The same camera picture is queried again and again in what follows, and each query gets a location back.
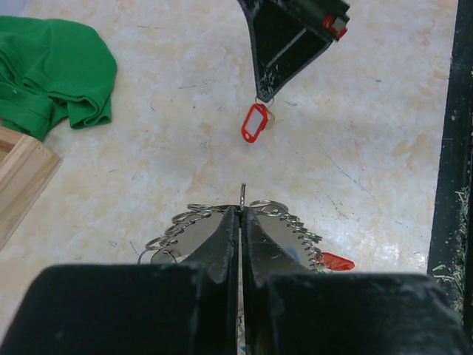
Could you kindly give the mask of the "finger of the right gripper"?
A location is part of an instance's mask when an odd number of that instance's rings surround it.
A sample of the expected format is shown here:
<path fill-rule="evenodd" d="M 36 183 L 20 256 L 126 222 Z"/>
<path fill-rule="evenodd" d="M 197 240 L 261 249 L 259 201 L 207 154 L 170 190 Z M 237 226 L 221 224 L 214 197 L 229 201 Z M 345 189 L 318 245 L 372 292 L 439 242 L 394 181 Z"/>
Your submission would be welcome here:
<path fill-rule="evenodd" d="M 240 1 L 251 40 L 256 96 L 267 103 L 288 81 L 319 57 L 333 41 L 306 33 L 290 41 L 264 41 L 258 36 L 263 1 Z"/>

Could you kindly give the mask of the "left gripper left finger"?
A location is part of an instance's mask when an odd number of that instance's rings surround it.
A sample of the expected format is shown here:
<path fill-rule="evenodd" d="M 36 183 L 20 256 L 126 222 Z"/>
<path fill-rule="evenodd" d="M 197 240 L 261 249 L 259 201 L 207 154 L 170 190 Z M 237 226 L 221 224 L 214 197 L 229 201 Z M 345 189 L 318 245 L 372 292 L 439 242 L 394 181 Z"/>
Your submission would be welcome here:
<path fill-rule="evenodd" d="M 201 264 L 56 265 L 30 284 L 3 354 L 235 354 L 237 253 Z"/>

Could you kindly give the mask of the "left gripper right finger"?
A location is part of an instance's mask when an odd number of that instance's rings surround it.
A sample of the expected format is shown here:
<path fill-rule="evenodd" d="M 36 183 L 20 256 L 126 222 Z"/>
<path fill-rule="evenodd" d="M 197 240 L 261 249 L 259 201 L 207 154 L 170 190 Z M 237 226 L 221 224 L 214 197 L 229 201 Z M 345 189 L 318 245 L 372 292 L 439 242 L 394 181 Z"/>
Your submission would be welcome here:
<path fill-rule="evenodd" d="M 306 269 L 242 215 L 249 354 L 464 354 L 466 336 L 443 289 L 424 274 Z"/>

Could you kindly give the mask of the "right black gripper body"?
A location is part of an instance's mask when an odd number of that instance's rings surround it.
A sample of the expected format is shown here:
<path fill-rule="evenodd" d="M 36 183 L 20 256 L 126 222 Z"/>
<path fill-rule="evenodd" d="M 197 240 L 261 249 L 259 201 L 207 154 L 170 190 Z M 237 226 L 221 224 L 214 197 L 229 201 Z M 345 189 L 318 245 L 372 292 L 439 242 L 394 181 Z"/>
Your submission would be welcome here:
<path fill-rule="evenodd" d="M 345 1 L 263 1 L 258 36 L 290 41 L 310 33 L 323 41 L 338 41 L 347 32 L 349 9 Z"/>

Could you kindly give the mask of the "bunch of coloured keys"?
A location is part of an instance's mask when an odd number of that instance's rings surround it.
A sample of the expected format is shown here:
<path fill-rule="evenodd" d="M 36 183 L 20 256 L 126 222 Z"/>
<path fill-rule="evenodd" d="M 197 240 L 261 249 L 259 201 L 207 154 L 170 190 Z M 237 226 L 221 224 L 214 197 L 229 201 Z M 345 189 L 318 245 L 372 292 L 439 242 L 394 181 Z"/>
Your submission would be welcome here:
<path fill-rule="evenodd" d="M 329 252 L 322 252 L 317 259 L 319 264 L 331 271 L 351 271 L 355 268 L 355 263 Z"/>

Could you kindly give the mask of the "key with red tag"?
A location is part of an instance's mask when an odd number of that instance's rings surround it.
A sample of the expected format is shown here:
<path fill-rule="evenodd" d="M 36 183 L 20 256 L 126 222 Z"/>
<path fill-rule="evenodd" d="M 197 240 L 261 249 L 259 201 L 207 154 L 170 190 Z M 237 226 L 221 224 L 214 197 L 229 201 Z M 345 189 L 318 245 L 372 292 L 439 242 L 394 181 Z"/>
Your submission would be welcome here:
<path fill-rule="evenodd" d="M 273 102 L 271 99 L 266 104 L 255 98 L 241 127 L 241 135 L 246 143 L 255 143 L 260 134 L 274 124 L 275 115 L 270 110 Z"/>

